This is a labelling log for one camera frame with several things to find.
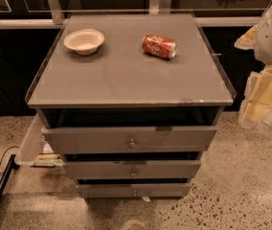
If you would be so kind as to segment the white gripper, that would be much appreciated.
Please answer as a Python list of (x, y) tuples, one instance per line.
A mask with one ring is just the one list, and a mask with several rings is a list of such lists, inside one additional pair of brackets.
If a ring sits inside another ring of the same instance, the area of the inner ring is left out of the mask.
[[(240, 50), (253, 50), (256, 29), (257, 25), (250, 28), (234, 46)], [(252, 72), (248, 77), (238, 122), (245, 128), (272, 123), (272, 65), (266, 65), (262, 71)]]

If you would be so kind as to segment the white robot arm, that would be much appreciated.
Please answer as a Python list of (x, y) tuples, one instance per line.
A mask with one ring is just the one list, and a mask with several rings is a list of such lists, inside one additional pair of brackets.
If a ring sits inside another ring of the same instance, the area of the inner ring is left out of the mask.
[(252, 72), (244, 90), (238, 122), (251, 128), (260, 123), (272, 123), (272, 5), (259, 23), (238, 38), (234, 46), (253, 50), (255, 59), (264, 64), (259, 72)]

